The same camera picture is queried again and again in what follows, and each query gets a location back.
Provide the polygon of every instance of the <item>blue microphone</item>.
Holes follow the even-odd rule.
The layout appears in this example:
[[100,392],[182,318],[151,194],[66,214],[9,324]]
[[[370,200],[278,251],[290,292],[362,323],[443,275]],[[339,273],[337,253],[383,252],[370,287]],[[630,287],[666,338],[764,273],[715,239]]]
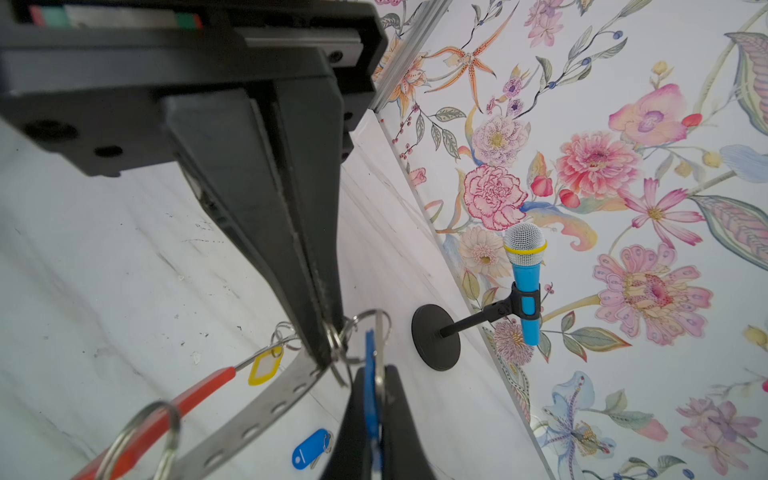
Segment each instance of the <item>blue microphone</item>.
[[[515,285],[524,293],[539,290],[539,272],[547,242],[539,227],[533,223],[518,223],[510,227],[504,235],[504,250],[512,263],[512,273],[515,275]],[[523,313],[536,314],[536,304],[531,297],[522,299]],[[523,329],[523,340],[530,346],[537,346],[541,315],[538,319],[520,319]]]

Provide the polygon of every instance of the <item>orange starfish-shaped flower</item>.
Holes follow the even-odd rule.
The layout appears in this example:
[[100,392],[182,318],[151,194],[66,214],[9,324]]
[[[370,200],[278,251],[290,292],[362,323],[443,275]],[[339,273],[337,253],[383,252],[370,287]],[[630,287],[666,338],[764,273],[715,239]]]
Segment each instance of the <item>orange starfish-shaped flower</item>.
[[496,30],[496,33],[491,35],[491,37],[484,41],[479,47],[477,47],[472,53],[467,53],[463,51],[460,48],[456,47],[445,47],[441,51],[438,51],[437,53],[433,55],[428,55],[424,58],[433,58],[437,57],[438,55],[442,55],[444,53],[450,53],[452,54],[451,57],[446,61],[446,64],[449,66],[455,66],[455,65],[461,65],[461,67],[458,68],[456,73],[453,75],[453,77],[448,80],[446,83],[440,85],[437,88],[433,88],[432,90],[427,90],[426,93],[429,93],[430,91],[438,91],[442,90],[443,88],[450,87],[458,79],[462,77],[465,71],[469,70],[469,83],[472,86],[472,98],[475,99],[475,106],[482,112],[482,107],[480,106],[480,103],[478,102],[478,85],[477,81],[475,80],[475,69],[479,68],[480,70],[487,71],[488,73],[492,74],[494,77],[496,74],[493,72],[493,70],[490,69],[489,66],[484,64],[480,61],[480,54],[488,49],[488,47],[491,46],[491,44],[498,38],[498,36],[502,33],[502,30],[504,30],[504,27],[507,26],[507,23],[509,22],[509,19],[512,18],[512,16],[515,14],[515,10],[512,10],[512,13],[509,14],[506,20],[504,20],[504,23],[502,23],[502,26]]

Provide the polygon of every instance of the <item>red handle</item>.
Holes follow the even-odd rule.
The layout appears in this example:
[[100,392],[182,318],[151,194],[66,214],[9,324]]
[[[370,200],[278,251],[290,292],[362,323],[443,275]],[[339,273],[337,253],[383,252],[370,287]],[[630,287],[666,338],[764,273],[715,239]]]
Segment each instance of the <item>red handle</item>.
[[[216,392],[222,385],[235,378],[236,373],[237,372],[233,366],[217,370],[173,399],[171,403],[179,409],[181,416],[185,416],[190,410],[200,405],[200,402],[208,398],[211,393]],[[168,431],[167,416],[168,414],[165,410],[155,412],[146,422],[144,422],[118,460],[118,463],[114,467],[112,478],[120,478],[128,473],[138,463],[141,456]],[[101,460],[106,453],[107,451],[104,450],[101,455],[94,458],[91,463],[87,464],[81,471],[75,474],[75,476],[72,477],[72,480],[94,480],[96,471],[98,470],[99,465],[101,465]]]

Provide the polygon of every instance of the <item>black round base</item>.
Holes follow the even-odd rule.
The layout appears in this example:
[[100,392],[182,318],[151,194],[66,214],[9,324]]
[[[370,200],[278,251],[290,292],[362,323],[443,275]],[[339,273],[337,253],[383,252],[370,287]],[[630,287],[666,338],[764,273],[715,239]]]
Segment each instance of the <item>black round base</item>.
[[438,331],[453,323],[453,319],[437,305],[422,305],[413,314],[411,334],[416,351],[435,370],[444,371],[458,362],[462,343],[458,335],[442,338]]

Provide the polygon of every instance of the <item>red flower bud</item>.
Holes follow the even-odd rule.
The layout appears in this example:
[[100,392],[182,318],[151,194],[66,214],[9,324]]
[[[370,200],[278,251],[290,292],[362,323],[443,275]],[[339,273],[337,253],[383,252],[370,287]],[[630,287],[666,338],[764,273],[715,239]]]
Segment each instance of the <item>red flower bud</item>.
[[554,193],[554,190],[552,190],[552,179],[539,175],[533,180],[531,190],[533,190],[534,195],[539,197],[549,197]]
[[567,188],[560,190],[560,201],[568,208],[576,208],[581,205],[581,200],[578,199],[578,195]]
[[685,117],[681,123],[688,128],[696,127],[701,123],[701,118],[701,114],[690,114]]

